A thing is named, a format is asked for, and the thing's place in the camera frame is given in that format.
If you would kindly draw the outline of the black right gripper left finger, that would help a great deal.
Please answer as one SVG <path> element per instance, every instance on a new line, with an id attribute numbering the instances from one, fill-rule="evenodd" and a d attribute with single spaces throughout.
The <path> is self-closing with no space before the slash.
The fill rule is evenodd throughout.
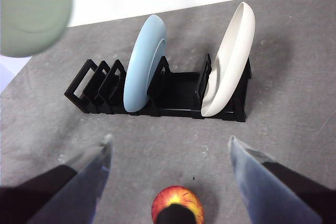
<path id="1" fill-rule="evenodd" d="M 112 139 L 105 138 L 20 185 L 1 187 L 1 223 L 92 223 L 112 153 Z"/>

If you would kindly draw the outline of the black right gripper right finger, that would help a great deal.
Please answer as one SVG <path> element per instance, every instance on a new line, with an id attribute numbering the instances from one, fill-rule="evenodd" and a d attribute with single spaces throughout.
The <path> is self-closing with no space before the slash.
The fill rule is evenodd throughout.
<path id="1" fill-rule="evenodd" d="M 335 223 L 335 190 L 303 176 L 236 136 L 233 173 L 252 223 Z"/>

